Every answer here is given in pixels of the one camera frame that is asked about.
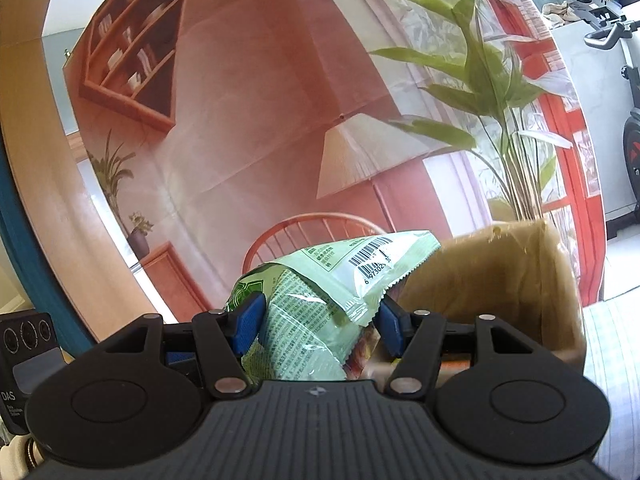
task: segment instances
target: poster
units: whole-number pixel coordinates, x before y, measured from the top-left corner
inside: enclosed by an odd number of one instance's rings
[[[584,118],[530,0],[106,0],[65,78],[178,320],[296,248],[540,217],[596,300],[596,169],[586,180]]]

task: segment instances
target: snack bag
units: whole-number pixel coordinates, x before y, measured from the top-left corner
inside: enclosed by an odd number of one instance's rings
[[[428,231],[393,233],[309,247],[252,270],[227,302],[233,310],[256,290],[268,301],[242,366],[254,380],[356,378],[358,360],[345,362],[363,333],[371,339],[364,327],[385,292],[439,247]]]

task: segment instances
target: blue gripper pad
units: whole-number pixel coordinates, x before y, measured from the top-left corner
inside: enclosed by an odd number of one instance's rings
[[[408,314],[386,296],[380,301],[380,309],[373,319],[380,338],[392,357],[401,357],[405,350],[401,319]]]
[[[186,361],[187,359],[193,359],[194,357],[196,357],[195,352],[167,352],[164,361],[170,365],[172,363]]]
[[[238,308],[229,313],[229,317],[236,320],[236,332],[229,340],[234,354],[241,356],[249,351],[258,335],[266,310],[267,298],[260,292],[254,292]]]

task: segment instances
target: wooden cabinet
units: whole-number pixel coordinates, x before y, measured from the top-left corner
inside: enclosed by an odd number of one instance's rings
[[[185,0],[106,0],[89,24],[80,95],[156,130],[175,126]]]
[[[191,321],[196,314],[212,310],[171,242],[142,258],[140,264],[178,322]]]

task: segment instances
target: flower pot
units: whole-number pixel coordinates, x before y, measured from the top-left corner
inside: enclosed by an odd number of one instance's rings
[[[127,243],[137,259],[141,260],[149,254],[149,243],[146,241],[146,236],[137,227],[127,237]]]

